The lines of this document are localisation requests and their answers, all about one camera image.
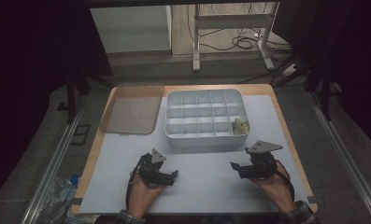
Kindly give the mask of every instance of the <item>white table surface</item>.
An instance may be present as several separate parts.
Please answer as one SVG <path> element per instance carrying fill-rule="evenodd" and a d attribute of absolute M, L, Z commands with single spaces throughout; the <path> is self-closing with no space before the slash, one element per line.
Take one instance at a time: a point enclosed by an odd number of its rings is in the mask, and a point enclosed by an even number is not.
<path fill-rule="evenodd" d="M 244 148 L 263 140 L 284 148 L 272 152 L 286 167 L 295 188 L 295 200 L 307 202 L 278 116 L 268 95 L 243 96 L 251 131 L 243 146 L 173 148 L 164 134 L 166 98 L 162 99 L 156 128 L 148 135 L 106 133 L 93 177 L 80 206 L 84 214 L 116 214 L 125 208 L 129 173 L 140 156 L 156 148 L 167 157 L 161 172 L 179 170 L 173 187 L 167 187 L 151 209 L 152 214 L 258 214 L 277 208 L 230 165 L 250 165 Z"/>

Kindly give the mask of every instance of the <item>wrist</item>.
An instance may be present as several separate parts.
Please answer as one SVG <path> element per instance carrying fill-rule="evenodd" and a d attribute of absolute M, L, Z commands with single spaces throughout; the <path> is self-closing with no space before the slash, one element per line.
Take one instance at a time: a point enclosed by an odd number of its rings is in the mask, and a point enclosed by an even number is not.
<path fill-rule="evenodd" d="M 134 218 L 142 219 L 145 215 L 145 211 L 143 209 L 130 207 L 127 211 L 127 214 Z"/>
<path fill-rule="evenodd" d="M 290 202 L 277 203 L 277 207 L 280 213 L 290 213 L 296 209 L 295 204 Z"/>

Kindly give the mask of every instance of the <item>small object in tray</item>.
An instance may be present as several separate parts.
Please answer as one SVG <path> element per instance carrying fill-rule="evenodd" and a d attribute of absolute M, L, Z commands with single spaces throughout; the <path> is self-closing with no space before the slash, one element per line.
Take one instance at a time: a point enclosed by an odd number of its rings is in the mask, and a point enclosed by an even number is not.
<path fill-rule="evenodd" d="M 234 122 L 234 135 L 246 134 L 250 132 L 250 126 L 242 119 L 235 119 Z"/>

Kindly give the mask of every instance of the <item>black wall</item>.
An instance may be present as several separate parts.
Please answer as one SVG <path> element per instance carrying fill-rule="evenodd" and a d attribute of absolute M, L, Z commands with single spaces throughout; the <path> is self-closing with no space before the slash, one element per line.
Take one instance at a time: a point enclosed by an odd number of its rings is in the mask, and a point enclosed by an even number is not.
<path fill-rule="evenodd" d="M 0 1 L 0 188 L 72 67 L 111 75 L 87 7 Z"/>
<path fill-rule="evenodd" d="M 371 138 L 371 2 L 352 1 L 358 2 L 357 7 L 307 85 L 330 71 L 331 80 L 342 89 L 339 103 Z M 346 0 L 280 3 L 273 32 L 287 40 L 303 62 L 310 63 L 337 31 L 335 24 L 349 4 Z"/>

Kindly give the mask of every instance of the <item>clear plastic tray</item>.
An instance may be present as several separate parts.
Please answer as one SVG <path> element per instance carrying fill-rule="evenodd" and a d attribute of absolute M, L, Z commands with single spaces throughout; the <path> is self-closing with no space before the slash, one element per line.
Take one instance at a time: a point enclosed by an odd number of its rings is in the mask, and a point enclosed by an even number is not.
<path fill-rule="evenodd" d="M 238 90 L 172 91 L 164 131 L 173 147 L 241 145 L 249 133 L 234 134 L 235 119 L 249 124 Z"/>
<path fill-rule="evenodd" d="M 106 133 L 153 132 L 163 90 L 162 84 L 121 84 L 108 104 L 100 130 Z"/>

